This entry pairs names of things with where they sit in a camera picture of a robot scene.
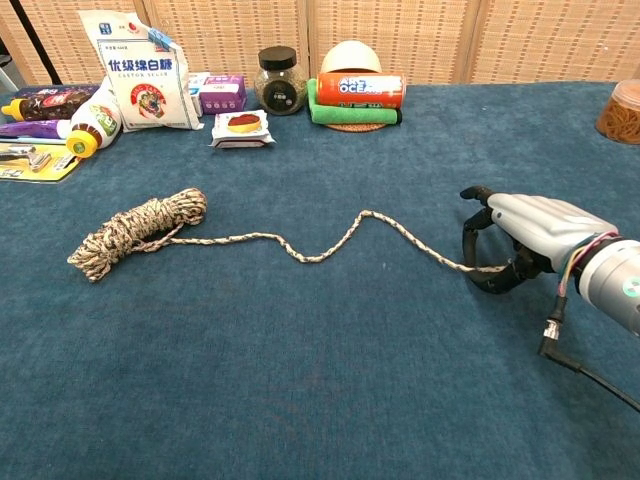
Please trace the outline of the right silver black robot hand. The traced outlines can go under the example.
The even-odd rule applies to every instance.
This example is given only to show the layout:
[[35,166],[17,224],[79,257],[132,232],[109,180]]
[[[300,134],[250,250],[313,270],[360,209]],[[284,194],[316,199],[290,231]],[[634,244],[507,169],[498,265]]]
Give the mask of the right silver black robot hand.
[[[582,243],[619,236],[613,224],[559,199],[500,193],[485,186],[468,187],[460,197],[483,206],[463,225],[463,256],[464,264],[474,269],[470,280],[492,294],[507,293],[542,272],[560,272]],[[486,273],[476,266],[476,241],[478,233],[492,225],[511,238],[516,257],[499,272]]]

